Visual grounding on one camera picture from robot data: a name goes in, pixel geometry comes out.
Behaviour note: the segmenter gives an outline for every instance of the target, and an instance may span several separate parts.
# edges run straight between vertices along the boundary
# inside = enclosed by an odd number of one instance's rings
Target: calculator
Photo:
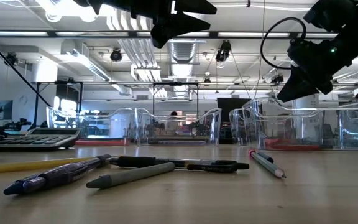
[[[25,136],[0,141],[0,151],[54,151],[75,145],[78,128],[35,128]]]

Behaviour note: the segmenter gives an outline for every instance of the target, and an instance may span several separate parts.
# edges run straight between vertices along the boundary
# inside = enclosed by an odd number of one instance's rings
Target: yellow pencil
[[[15,171],[23,171],[23,170],[54,168],[57,166],[69,164],[71,162],[85,161],[87,159],[92,159],[92,157],[54,159],[54,160],[49,160],[49,161],[15,162],[15,163],[8,163],[8,164],[0,164],[0,173],[1,172],[15,172]]]

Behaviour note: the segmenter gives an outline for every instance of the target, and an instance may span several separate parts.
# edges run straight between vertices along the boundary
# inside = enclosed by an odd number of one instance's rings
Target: air vent
[[[136,95],[136,99],[137,100],[148,100],[149,96],[148,95]]]

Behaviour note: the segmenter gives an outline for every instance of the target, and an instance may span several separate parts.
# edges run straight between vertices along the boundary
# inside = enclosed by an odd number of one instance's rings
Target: black screen
[[[64,134],[73,135],[77,132],[76,129],[36,129],[31,134]]]
[[[248,101],[250,101],[250,99],[218,98],[218,108],[222,109],[221,122],[230,122],[230,111],[242,108]]]

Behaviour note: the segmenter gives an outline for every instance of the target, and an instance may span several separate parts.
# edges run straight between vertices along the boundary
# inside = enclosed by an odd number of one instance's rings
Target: table
[[[212,174],[176,170],[106,190],[78,182],[32,195],[3,195],[37,171],[0,174],[0,223],[358,223],[358,152],[267,152],[285,170],[274,178],[247,149],[219,147],[79,147],[58,152],[0,153],[0,163],[89,157],[104,153],[193,159],[235,159],[249,170]]]

